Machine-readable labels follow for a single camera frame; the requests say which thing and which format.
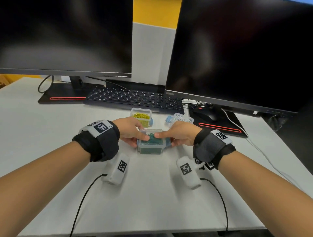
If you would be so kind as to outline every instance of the red light strip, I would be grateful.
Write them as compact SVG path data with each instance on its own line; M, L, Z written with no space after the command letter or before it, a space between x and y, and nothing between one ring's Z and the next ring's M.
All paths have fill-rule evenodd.
M231 132L236 132L236 133L242 133L242 131L240 129L233 129L233 128L222 127L222 126L217 126L217 125L212 125L212 124L199 123L199 126L214 128L214 129L220 129L220 130L226 130L226 131L231 131Z
M50 97L50 100L84 100L86 97Z

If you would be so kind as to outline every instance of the hand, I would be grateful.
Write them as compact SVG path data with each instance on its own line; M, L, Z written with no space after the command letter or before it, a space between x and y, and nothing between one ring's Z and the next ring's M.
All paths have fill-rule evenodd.
M148 141L150 138L148 135L137 130L137 128L144 129L144 127L139 120L134 117L116 119L112 122L115 123L120 131L120 139L132 147L137 147L137 139Z
M167 138L171 137L172 146L179 146L185 144L187 146L193 146L193 142L197 134L202 130L202 128L182 122L176 121L170 129L161 133L155 133L154 136L156 138Z

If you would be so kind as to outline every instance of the forearm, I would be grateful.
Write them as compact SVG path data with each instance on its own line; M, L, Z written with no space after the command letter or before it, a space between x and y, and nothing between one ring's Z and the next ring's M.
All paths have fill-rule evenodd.
M88 152L70 142L1 177L0 237L18 235L89 160Z
M275 236L313 236L313 199L294 185L237 151L218 169Z

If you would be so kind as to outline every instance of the monitor stand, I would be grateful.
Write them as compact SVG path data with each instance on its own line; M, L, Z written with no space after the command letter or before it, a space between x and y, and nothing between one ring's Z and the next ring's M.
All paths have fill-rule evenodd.
M219 105L212 105L210 107L206 107L206 115L207 116L201 116L199 113L195 113L194 110L197 110L199 108L203 108L201 106L190 106L189 107L189 115L194 119L193 124L197 125L201 128L209 128L211 130L218 129L222 133L226 135L231 136L237 136L237 137L243 137L246 138L247 136L245 133L235 126L233 123L231 123L225 113L221 110L221 106ZM236 117L234 112L227 111L224 109L228 115L228 117L237 125L243 128L241 123L239 122L238 118Z
M38 100L39 104L83 103L95 84L84 83L78 76L70 76L71 83L53 83Z

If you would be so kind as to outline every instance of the finger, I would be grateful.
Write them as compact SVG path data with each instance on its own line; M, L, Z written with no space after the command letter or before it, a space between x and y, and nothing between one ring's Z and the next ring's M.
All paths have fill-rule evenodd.
M172 147L183 145L186 143L186 141L186 139L174 139L172 141Z
M154 134L154 137L155 138L168 138L168 137L172 137L172 130L169 129L167 131L164 131L164 132L160 132L160 133L155 133Z
M131 145L132 147L137 147L137 139L133 138L121 138L122 141L126 142L128 145Z
M140 131L136 132L135 138L138 138L139 140L148 141L150 137Z
M141 122L139 122L138 119L136 119L136 120L137 120L137 122L136 122L135 126L136 126L137 128L139 128L139 130L145 129L145 128L143 127L143 125L141 124Z

